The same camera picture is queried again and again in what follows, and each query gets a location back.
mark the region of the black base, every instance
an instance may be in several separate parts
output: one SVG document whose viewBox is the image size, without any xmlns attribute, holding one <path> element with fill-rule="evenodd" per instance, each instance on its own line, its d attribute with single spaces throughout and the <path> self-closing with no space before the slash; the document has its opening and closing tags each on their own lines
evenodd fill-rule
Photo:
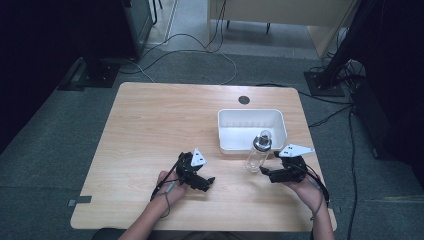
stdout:
<svg viewBox="0 0 424 240">
<path fill-rule="evenodd" d="M 309 91 L 312 96 L 323 97 L 344 97 L 345 94 L 339 84 L 329 89 L 321 89 L 319 80 L 321 73 L 304 72 L 306 83 L 308 84 Z"/>
<path fill-rule="evenodd" d="M 59 83 L 57 90 L 61 91 L 83 91 L 84 87 L 111 88 L 115 82 L 120 65 L 103 63 L 98 69 L 98 78 L 91 77 L 88 73 L 84 59 L 79 58 L 71 66 L 63 80 Z"/>
<path fill-rule="evenodd" d="M 120 65 L 104 64 L 99 70 L 98 77 L 93 77 L 89 74 L 88 69 L 84 69 L 76 84 L 77 87 L 98 87 L 98 88 L 111 88 L 115 82 L 116 75 Z"/>
</svg>

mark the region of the human arm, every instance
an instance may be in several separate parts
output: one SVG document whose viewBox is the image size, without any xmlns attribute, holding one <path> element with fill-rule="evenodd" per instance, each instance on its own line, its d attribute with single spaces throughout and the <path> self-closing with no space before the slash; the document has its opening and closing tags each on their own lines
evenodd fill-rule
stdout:
<svg viewBox="0 0 424 240">
<path fill-rule="evenodd" d="M 312 211 L 313 215 L 313 235 L 315 240 L 331 240 L 334 238 L 333 227 L 331 226 L 330 214 L 322 196 L 321 190 L 314 186 L 314 181 L 306 176 L 300 183 L 284 183 L 292 189 L 306 206 Z"/>
<path fill-rule="evenodd" d="M 167 174 L 168 172 L 162 171 L 159 174 L 157 183 L 162 181 L 162 179 L 164 179 Z M 178 179 L 178 175 L 175 172 L 172 172 L 168 179 L 170 181 Z M 141 215 L 124 232 L 124 234 L 122 234 L 119 240 L 139 240 L 147 239 L 149 237 L 157 221 L 161 218 L 161 216 L 167 213 L 168 202 L 169 206 L 174 205 L 178 200 L 184 197 L 185 193 L 187 192 L 188 185 L 180 185 L 178 180 L 176 180 L 172 189 L 168 193 L 165 193 L 170 184 L 171 183 L 165 183 L 162 186 L 161 190 L 158 192 L 158 194 L 156 194 L 156 197 L 147 204 Z"/>
</svg>

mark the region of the clear bottle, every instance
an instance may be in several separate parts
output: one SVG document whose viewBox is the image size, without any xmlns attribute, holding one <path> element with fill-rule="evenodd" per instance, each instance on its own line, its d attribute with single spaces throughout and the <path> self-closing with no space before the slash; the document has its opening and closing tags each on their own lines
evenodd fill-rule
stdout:
<svg viewBox="0 0 424 240">
<path fill-rule="evenodd" d="M 245 164 L 247 171 L 252 173 L 259 172 L 259 167 L 264 164 L 268 157 L 271 145 L 271 133 L 267 130 L 263 130 L 253 139 L 252 150 Z"/>
</svg>

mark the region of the wrist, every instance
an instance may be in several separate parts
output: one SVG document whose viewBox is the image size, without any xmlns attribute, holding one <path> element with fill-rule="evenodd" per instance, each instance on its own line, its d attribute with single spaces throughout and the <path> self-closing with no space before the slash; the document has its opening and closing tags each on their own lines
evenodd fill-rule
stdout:
<svg viewBox="0 0 424 240">
<path fill-rule="evenodd" d="M 328 213 L 327 206 L 321 206 L 319 209 L 315 209 L 315 211 L 312 211 L 312 217 L 311 220 L 317 220 L 317 219 L 323 219 L 328 218 L 330 215 Z"/>
<path fill-rule="evenodd" d="M 320 200 L 319 202 L 316 202 L 315 204 L 313 204 L 314 206 L 312 206 L 312 204 L 309 206 L 309 209 L 312 211 L 312 217 L 311 217 L 311 221 L 314 220 L 318 213 L 322 213 L 322 210 L 325 209 L 326 204 L 323 203 L 324 202 L 324 195 L 322 193 L 320 193 Z"/>
<path fill-rule="evenodd" d="M 168 209 L 168 203 L 166 201 L 165 195 L 156 196 L 151 202 L 147 204 L 147 208 L 151 209 L 162 215 Z"/>
</svg>

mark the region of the wooden table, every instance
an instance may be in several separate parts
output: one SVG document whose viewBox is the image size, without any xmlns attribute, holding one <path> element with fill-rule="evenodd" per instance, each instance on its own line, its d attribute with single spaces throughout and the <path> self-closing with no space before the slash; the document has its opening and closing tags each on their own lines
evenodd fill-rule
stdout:
<svg viewBox="0 0 424 240">
<path fill-rule="evenodd" d="M 224 0 L 208 0 L 209 38 L 210 20 L 219 19 L 223 3 Z M 224 20 L 307 26 L 317 54 L 323 58 L 340 29 L 350 25 L 356 3 L 357 0 L 231 0 L 226 2 Z"/>
<path fill-rule="evenodd" d="M 250 103 L 240 104 L 240 96 Z M 287 143 L 313 147 L 295 89 L 124 83 L 81 191 L 91 202 L 77 204 L 72 227 L 128 228 L 149 202 L 159 172 L 197 147 L 208 160 L 198 174 L 216 180 L 206 193 L 190 189 L 156 230 L 310 231 L 311 212 L 294 192 L 247 172 L 247 156 L 220 152 L 217 113 L 224 108 L 278 109 Z M 322 175 L 316 154 L 304 158 Z"/>
</svg>

